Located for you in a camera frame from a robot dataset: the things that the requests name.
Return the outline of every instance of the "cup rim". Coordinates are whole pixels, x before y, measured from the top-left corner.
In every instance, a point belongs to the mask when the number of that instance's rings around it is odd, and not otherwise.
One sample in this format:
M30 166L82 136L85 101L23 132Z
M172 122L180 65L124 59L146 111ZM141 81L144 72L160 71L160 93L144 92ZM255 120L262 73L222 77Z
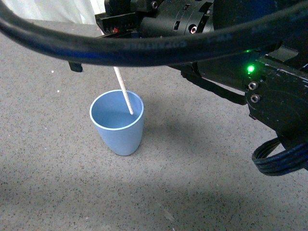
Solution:
M143 115L143 111L144 111L143 101L142 101L142 99L140 98L140 96L137 95L136 93L132 92L132 91L127 90L127 92L129 92L129 93L135 95L135 96L140 100L140 102L141 102L141 112L140 112L140 115L138 116L138 118L137 118L134 122L132 122L131 124L128 124L127 126L121 127L121 128L107 128L107 127L104 127L104 126L99 125L98 123L96 123L96 121L95 121L95 120L93 119L93 117L92 117L92 107L93 107L93 105L94 105L95 102L96 102L99 98L101 98L102 96L104 96L104 95L106 95L106 94L109 94L109 93L111 93L111 92L115 92L115 91L122 91L122 90L110 90L110 91L108 91L108 92L105 92L105 93L101 94L100 96L98 96L98 97L93 101L93 103L91 104L91 107L90 107L90 118L91 118L92 122L93 122L96 126L98 126L99 128L102 128L102 129L105 129L105 130L109 130L109 131L123 130L123 129L126 129L126 128L131 127L132 125L134 125L135 123L137 123L137 122L140 120L140 118L141 118L142 115Z

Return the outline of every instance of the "white backdrop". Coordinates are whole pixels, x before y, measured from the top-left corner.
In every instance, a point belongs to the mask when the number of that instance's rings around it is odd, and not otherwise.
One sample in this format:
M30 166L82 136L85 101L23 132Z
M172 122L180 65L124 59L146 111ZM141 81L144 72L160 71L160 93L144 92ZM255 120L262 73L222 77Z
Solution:
M1 0L26 19L96 24L95 14L105 12L104 0Z

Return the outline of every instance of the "concrete floor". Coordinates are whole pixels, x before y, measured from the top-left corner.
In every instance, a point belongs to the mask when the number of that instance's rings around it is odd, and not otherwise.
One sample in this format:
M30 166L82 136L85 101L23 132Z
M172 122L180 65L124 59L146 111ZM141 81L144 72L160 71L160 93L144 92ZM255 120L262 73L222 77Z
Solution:
M114 70L83 67L71 72L0 35L1 231L308 230L308 172L258 172L251 153L275 133L247 106L165 66L120 68L145 104L141 145L120 157L89 117L98 95L119 88Z

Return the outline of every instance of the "metal screw head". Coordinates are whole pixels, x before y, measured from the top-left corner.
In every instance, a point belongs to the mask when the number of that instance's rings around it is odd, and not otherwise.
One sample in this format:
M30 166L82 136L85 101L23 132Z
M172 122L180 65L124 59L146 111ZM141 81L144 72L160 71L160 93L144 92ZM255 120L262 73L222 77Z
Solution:
M250 100L251 102L253 103L257 103L261 100L261 97L258 95L258 94L253 94L251 97L250 97Z
M193 26L190 30L191 34L195 34L197 32L197 26Z
M152 1L152 8L154 9L154 10L157 10L157 8L158 8L158 4L157 4L157 1Z
M255 89L258 88L258 86L259 86L259 84L257 82L255 82L255 81L253 81L250 84L248 84L248 87L249 87L250 90L255 90Z

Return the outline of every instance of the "black wire bundle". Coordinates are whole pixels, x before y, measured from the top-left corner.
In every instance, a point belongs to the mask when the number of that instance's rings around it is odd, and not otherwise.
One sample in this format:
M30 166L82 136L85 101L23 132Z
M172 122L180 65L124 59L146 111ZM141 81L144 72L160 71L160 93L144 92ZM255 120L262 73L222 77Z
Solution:
M211 81L208 81L201 76L193 76L181 71L181 75L191 83L201 87L204 90L210 91L223 99L227 99L232 103L246 105L247 101L243 95L227 90Z
M261 173L267 176L282 176L302 168L308 170L307 142L268 157L279 144L279 139L275 138L258 147L253 153L252 160Z
M37 52L75 63L158 66L197 62L275 44L307 29L308 0L211 33L168 38L96 39L36 26L0 1L0 31Z

